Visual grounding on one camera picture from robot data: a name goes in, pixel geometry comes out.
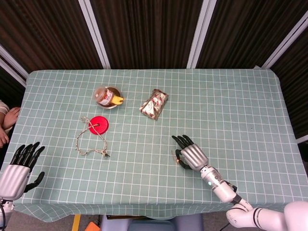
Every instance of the grid pattern tablecloth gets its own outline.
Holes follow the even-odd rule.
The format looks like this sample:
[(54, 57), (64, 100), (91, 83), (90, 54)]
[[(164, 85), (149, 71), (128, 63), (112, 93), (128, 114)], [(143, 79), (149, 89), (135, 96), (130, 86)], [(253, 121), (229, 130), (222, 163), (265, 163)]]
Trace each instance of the grid pattern tablecloth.
[[(112, 110), (92, 99), (100, 84), (126, 98)], [(139, 112), (154, 88), (169, 94), (159, 119)], [(103, 115), (109, 158), (78, 155), (82, 116)], [(43, 221), (69, 214), (156, 218), (226, 210), (200, 173), (177, 165), (171, 135), (186, 134), (210, 165), (253, 206), (282, 209), (308, 200), (308, 181), (279, 80), (270, 70), (45, 70), (27, 80), (3, 169), (21, 144), (46, 146), (30, 179), (43, 182), (15, 202)], [(103, 147), (89, 132), (81, 148)]]

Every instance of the robotic hand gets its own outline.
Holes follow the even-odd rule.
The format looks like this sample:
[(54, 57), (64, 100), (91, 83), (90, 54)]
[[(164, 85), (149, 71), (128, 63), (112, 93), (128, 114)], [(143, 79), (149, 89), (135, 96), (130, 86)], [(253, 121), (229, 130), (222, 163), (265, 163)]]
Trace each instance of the robotic hand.
[(42, 146), (35, 152), (38, 146), (39, 142), (27, 147), (20, 146), (0, 178), (0, 228), (2, 230), (5, 229), (12, 215), (13, 201), (37, 187), (43, 180), (45, 173), (41, 172), (33, 183), (27, 185), (30, 173), (39, 155), (45, 149)]
[(267, 231), (307, 231), (308, 202), (292, 202), (284, 208), (284, 214), (252, 206), (236, 193), (236, 187), (223, 180), (219, 172), (208, 165), (208, 158), (200, 147), (188, 137), (172, 136), (182, 150), (175, 151), (177, 162), (185, 169), (200, 171), (201, 177), (224, 203), (233, 203), (227, 211), (227, 219), (237, 228), (258, 227)]

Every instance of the person's hand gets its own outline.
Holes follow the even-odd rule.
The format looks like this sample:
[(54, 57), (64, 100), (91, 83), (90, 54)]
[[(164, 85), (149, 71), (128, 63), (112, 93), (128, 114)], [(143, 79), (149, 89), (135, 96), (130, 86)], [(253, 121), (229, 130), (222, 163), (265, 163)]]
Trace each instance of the person's hand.
[(4, 118), (4, 122), (3, 122), (3, 129), (9, 129), (11, 126), (13, 126), (18, 118), (18, 114), (20, 111), (20, 107), (13, 107), (6, 115)]
[(3, 148), (3, 146), (9, 142), (10, 142), (10, 139), (8, 135), (5, 133), (3, 128), (0, 128), (0, 148)]

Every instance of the table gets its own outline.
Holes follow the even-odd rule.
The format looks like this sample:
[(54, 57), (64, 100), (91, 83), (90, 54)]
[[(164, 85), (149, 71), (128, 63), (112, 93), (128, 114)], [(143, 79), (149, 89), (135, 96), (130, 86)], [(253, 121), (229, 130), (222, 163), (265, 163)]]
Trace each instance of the table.
[[(100, 85), (116, 86), (123, 105), (102, 109)], [(139, 112), (158, 88), (169, 94), (159, 119)], [(82, 116), (103, 115), (109, 158), (81, 156), (75, 138)], [(282, 210), (308, 200), (308, 180), (278, 78), (261, 69), (43, 70), (30, 74), (2, 171), (21, 144), (46, 146), (33, 169), (42, 183), (16, 210), (50, 222), (69, 214), (155, 218), (227, 210), (200, 173), (177, 165), (171, 135), (186, 134), (252, 206)], [(103, 147), (89, 132), (81, 148)]]

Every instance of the floor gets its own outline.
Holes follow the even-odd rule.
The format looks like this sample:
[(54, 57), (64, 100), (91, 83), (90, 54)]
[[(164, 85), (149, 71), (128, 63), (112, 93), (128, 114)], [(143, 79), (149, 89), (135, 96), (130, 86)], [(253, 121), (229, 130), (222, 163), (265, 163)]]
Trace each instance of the floor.
[[(84, 231), (89, 224), (90, 221), (97, 220), (98, 216), (92, 215), (82, 215), (79, 231)], [(10, 222), (5, 229), (6, 231), (70, 231), (72, 230), (74, 216), (70, 215), (61, 220), (45, 223), (36, 218), (30, 217), (23, 213), (19, 213), (14, 211)], [(205, 231), (219, 231), (222, 227), (224, 227), (228, 221), (226, 218), (226, 212), (215, 212), (215, 213), (206, 213), (203, 216)], [(228, 226), (224, 229), (224, 231), (259, 231), (257, 228), (242, 228), (237, 229), (232, 226)]]

